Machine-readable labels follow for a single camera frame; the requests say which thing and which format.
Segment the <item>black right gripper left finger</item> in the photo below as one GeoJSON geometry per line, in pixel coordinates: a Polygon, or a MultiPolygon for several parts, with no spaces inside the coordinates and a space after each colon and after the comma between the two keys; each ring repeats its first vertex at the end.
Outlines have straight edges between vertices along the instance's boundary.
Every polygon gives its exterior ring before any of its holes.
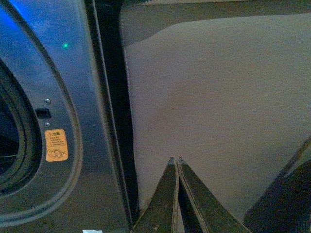
{"type": "Polygon", "coordinates": [[[179,173],[170,158],[147,209],[132,228],[133,233],[178,232],[179,173]]]}

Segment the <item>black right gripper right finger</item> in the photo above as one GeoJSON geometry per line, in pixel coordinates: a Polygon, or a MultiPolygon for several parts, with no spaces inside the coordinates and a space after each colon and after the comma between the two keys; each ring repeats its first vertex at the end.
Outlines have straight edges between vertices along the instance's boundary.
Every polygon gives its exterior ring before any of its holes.
{"type": "Polygon", "coordinates": [[[249,233],[216,199],[183,158],[179,158],[178,201],[186,233],[249,233]]]}

